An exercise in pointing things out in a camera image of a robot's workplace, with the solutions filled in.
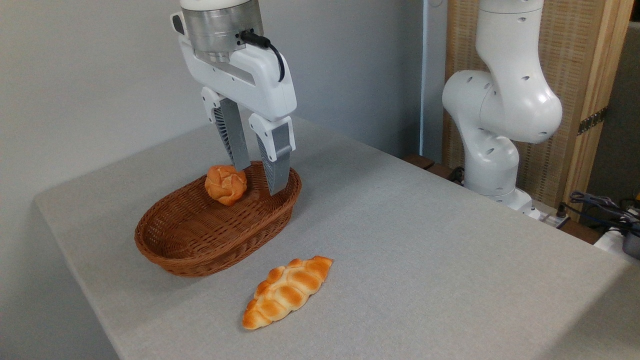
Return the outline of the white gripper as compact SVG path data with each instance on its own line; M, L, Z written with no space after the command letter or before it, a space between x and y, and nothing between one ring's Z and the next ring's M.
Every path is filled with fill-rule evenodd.
M251 165L238 105L254 112L271 196L283 191L297 148L292 119L297 96L288 64L265 38L259 12L178 12L171 16L190 75L202 86L206 116L240 172Z

